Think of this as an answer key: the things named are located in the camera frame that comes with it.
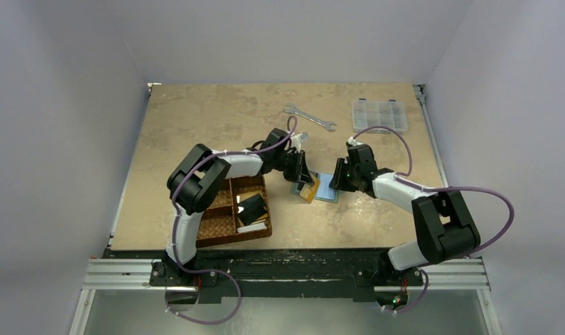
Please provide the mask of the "teal leather card holder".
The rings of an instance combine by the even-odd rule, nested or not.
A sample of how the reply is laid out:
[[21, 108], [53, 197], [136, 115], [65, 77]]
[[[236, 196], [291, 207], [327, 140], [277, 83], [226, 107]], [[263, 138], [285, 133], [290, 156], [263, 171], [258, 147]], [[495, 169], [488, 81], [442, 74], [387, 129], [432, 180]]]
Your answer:
[[[320, 181], [320, 185], [318, 187], [314, 200], [337, 203], [339, 199], [339, 191], [336, 191], [329, 187], [329, 183], [332, 179], [332, 175], [328, 173], [321, 173], [315, 171], [310, 171], [310, 173], [313, 178], [316, 177]], [[294, 183], [291, 186], [291, 193], [294, 195], [298, 195], [298, 190], [297, 190], [298, 184], [299, 183]]]

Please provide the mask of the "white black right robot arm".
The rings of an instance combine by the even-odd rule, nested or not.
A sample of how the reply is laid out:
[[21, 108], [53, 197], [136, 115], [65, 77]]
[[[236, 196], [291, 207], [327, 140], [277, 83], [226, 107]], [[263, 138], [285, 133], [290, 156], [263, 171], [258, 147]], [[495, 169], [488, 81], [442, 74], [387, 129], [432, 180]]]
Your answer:
[[330, 187], [360, 191], [413, 216], [416, 238], [379, 257], [378, 274], [383, 282], [394, 284], [410, 268], [435, 265], [480, 245], [480, 234], [461, 192], [426, 191], [421, 185], [402, 181], [391, 169], [378, 168], [369, 145], [346, 146], [347, 156], [337, 160]]

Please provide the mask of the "gold card with stripe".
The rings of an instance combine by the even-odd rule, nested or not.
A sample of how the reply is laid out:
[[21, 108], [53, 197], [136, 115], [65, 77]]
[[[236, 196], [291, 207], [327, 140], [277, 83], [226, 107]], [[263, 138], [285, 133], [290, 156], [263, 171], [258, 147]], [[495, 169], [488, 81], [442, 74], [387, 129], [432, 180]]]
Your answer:
[[313, 178], [313, 181], [313, 184], [299, 183], [297, 187], [298, 195], [308, 203], [312, 203], [320, 185], [316, 177]]

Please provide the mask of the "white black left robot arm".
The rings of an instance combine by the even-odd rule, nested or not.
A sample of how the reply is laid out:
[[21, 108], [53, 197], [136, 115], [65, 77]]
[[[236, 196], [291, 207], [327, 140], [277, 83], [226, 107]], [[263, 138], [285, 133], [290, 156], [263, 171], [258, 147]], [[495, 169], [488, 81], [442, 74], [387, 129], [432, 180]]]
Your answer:
[[167, 180], [175, 219], [166, 252], [173, 260], [167, 276], [176, 285], [186, 285], [193, 279], [194, 266], [189, 261], [196, 256], [200, 221], [225, 180], [263, 176], [276, 170], [286, 181], [315, 184], [305, 152], [292, 145], [291, 137], [291, 133], [274, 128], [256, 148], [217, 151], [196, 144], [174, 169]]

